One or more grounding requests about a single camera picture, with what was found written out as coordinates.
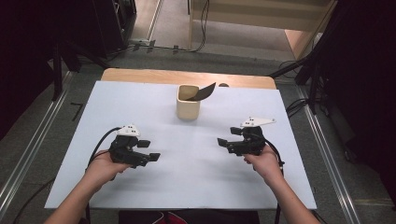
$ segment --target person's left hand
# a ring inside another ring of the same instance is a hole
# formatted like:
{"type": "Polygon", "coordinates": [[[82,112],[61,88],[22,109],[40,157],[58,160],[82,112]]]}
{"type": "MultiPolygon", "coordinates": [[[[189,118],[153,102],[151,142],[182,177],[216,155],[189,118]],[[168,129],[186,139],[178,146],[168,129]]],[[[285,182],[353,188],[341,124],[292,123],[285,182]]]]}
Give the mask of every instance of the person's left hand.
{"type": "Polygon", "coordinates": [[[95,156],[82,180],[96,191],[114,178],[117,173],[122,173],[131,167],[130,164],[113,162],[107,150],[101,150],[95,156]]]}

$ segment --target white plastic mount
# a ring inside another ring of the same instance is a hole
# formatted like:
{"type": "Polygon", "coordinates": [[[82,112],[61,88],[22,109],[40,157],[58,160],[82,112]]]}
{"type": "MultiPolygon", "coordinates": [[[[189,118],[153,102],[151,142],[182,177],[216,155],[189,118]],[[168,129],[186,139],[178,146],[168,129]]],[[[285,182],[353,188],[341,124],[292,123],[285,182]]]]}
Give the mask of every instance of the white plastic mount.
{"type": "Polygon", "coordinates": [[[129,124],[119,129],[117,131],[117,135],[140,136],[140,132],[139,130],[137,130],[136,126],[134,126],[133,124],[129,124]]]}
{"type": "Polygon", "coordinates": [[[241,127],[258,127],[264,124],[275,123],[275,119],[259,119],[249,117],[247,120],[241,123],[241,127]]]}

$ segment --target person's right hand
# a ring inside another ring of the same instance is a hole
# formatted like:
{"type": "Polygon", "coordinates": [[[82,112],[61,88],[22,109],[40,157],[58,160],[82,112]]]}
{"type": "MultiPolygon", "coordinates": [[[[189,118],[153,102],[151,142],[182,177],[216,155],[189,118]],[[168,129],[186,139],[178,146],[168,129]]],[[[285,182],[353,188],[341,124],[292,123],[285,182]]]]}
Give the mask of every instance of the person's right hand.
{"type": "Polygon", "coordinates": [[[244,154],[243,156],[248,164],[253,164],[254,169],[270,187],[279,178],[283,178],[277,156],[269,146],[265,145],[260,156],[251,154],[244,154]]]}

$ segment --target hand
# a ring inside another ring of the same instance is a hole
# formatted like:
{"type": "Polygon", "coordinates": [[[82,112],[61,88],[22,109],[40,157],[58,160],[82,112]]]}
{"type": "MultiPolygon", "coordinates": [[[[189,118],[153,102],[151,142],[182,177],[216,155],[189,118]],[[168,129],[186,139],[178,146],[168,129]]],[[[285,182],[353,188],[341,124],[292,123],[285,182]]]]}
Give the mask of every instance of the hand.
{"type": "Polygon", "coordinates": [[[117,173],[122,173],[128,167],[131,167],[129,164],[113,162],[107,150],[101,150],[95,156],[81,179],[95,191],[114,178],[117,173]]]}
{"type": "Polygon", "coordinates": [[[260,156],[251,154],[244,154],[243,156],[248,164],[253,164],[254,169],[270,187],[278,179],[283,179],[277,156],[269,146],[264,147],[260,156]]]}

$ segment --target metal floor strip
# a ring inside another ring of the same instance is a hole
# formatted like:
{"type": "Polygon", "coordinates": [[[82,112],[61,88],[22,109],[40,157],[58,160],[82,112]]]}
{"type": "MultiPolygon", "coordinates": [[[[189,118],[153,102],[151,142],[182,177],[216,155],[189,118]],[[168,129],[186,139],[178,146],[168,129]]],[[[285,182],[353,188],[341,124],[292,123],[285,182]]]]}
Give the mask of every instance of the metal floor strip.
{"type": "Polygon", "coordinates": [[[69,90],[69,84],[73,78],[72,72],[67,72],[64,75],[63,84],[64,90],[61,92],[57,101],[52,102],[49,105],[49,109],[47,110],[46,115],[41,120],[38,128],[35,130],[35,134],[30,140],[28,146],[24,150],[18,164],[14,168],[11,176],[8,178],[6,184],[3,186],[0,192],[0,221],[6,214],[6,211],[14,198],[15,193],[17,192],[19,186],[21,185],[22,180],[24,179],[26,173],[29,170],[30,165],[32,164],[35,154],[40,149],[41,143],[43,142],[50,126],[55,119],[59,109],[64,102],[64,98],[69,90]]]}
{"type": "MultiPolygon", "coordinates": [[[[300,98],[308,98],[308,94],[300,86],[297,86],[297,92],[300,98]]],[[[347,223],[355,224],[361,223],[358,213],[355,209],[355,205],[352,202],[352,198],[349,195],[347,186],[344,183],[343,178],[338,170],[335,160],[330,151],[329,145],[327,144],[326,138],[323,131],[320,128],[318,118],[309,109],[309,106],[304,107],[305,114],[308,117],[309,124],[311,125],[314,136],[318,142],[320,153],[323,157],[324,163],[326,164],[327,171],[329,172],[332,185],[334,186],[335,193],[337,194],[338,201],[341,204],[347,223]]]]}

